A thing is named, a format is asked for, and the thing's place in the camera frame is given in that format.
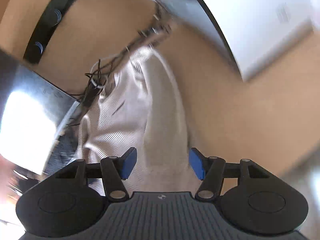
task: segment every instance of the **circular pad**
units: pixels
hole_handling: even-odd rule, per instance
[[[250,179],[222,196],[221,210],[241,230],[279,235],[304,222],[308,203],[302,194],[279,179]]]
[[[88,186],[64,180],[43,181],[18,200],[16,213],[25,229],[36,236],[63,237],[95,224],[104,209],[103,198]]]

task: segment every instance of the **black strip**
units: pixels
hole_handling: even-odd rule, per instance
[[[75,0],[51,0],[40,17],[23,58],[38,64],[54,31]]]
[[[236,63],[235,57],[233,56],[233,53],[230,49],[230,46],[222,32],[222,30],[220,29],[220,26],[218,24],[218,22],[216,21],[216,19],[214,18],[212,12],[210,11],[210,9],[208,8],[208,6],[205,4],[204,0],[197,0],[198,3],[200,4],[200,6],[202,7],[202,9],[204,10],[204,12],[207,14],[207,16],[209,17],[209,19],[211,20],[212,24],[214,25],[214,27],[216,28],[218,34],[220,35],[220,38],[222,39],[222,42],[224,44],[224,46],[226,47],[228,54],[231,58],[232,61],[234,61]]]

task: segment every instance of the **black wire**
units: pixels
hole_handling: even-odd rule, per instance
[[[77,126],[77,125],[80,125],[80,123],[68,124],[68,126]]]
[[[142,43],[146,38],[148,38],[148,36],[154,32],[154,29],[153,27],[154,26],[157,26],[158,23],[160,22],[160,19],[162,18],[162,12],[161,12],[162,8],[159,4],[156,3],[156,12],[155,12],[155,15],[156,17],[158,18],[157,19],[153,19],[151,24],[149,25],[149,27],[147,29],[145,29],[143,32],[138,32],[140,35],[135,38],[133,41],[131,41],[128,46],[126,46],[119,54],[118,56],[114,57],[113,59],[111,59],[108,63],[106,63],[105,65],[101,66],[101,59],[99,59],[99,62],[98,62],[98,68],[93,71],[92,73],[85,73],[84,75],[86,77],[89,78],[88,80],[88,84],[87,84],[87,87],[85,88],[84,92],[82,94],[70,94],[72,96],[82,96],[82,99],[81,99],[81,103],[86,100],[86,96],[87,96],[87,92],[88,92],[88,89],[90,87],[90,83],[91,83],[91,80],[93,77],[97,77],[97,86],[100,85],[100,79],[101,79],[101,76],[110,76],[112,71],[114,69],[116,69],[116,67],[120,64],[120,62],[124,59],[125,55],[127,53],[130,52],[130,50],[132,49],[132,46],[136,45],[136,44],[139,44],[139,43]],[[102,69],[105,69],[105,68],[108,68],[110,67],[109,71],[106,71],[105,73],[102,73],[101,70]]]
[[[78,97],[78,96],[83,96],[84,94],[69,94],[70,96],[73,96],[73,97]]]

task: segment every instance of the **bundle of wires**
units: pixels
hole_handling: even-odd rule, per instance
[[[159,33],[169,33],[170,27],[163,25],[161,20],[163,15],[167,11],[159,4],[156,3],[156,12],[153,15],[153,20],[149,27],[145,30],[138,31],[139,36],[131,41],[123,50],[114,55],[107,56],[105,58],[99,59],[91,68],[90,72],[84,75],[89,78],[87,87],[82,94],[71,94],[72,96],[79,97],[80,103],[85,106],[90,106],[94,98],[102,91],[106,82],[108,82],[109,77],[112,72],[114,72],[120,65],[129,57],[131,52],[134,52],[137,48],[145,45],[156,46],[159,41],[151,41],[148,44],[148,39]],[[101,65],[102,61],[110,59],[106,64]]]

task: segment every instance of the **white fabric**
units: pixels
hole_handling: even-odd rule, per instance
[[[121,156],[136,147],[138,159],[124,185],[133,191],[191,191],[200,181],[188,164],[187,128],[172,71],[150,47],[138,49],[115,73],[116,87],[104,90],[79,127],[76,158],[87,163]],[[104,195],[101,179],[92,185]]]

